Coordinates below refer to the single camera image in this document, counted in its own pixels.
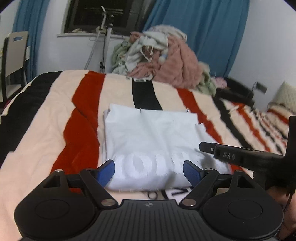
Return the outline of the right hand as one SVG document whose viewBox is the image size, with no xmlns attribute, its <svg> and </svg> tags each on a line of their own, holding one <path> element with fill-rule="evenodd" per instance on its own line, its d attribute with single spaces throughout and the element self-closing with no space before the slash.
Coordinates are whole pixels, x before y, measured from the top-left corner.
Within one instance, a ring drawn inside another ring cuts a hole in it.
<svg viewBox="0 0 296 241">
<path fill-rule="evenodd" d="M 290 237 L 292 234 L 295 235 L 295 194 L 291 199 L 287 196 L 285 189 L 276 187 L 269 188 L 268 194 L 274 198 L 280 205 L 286 207 L 284 220 L 281 225 L 280 231 L 277 234 L 279 240 L 284 240 Z"/>
</svg>

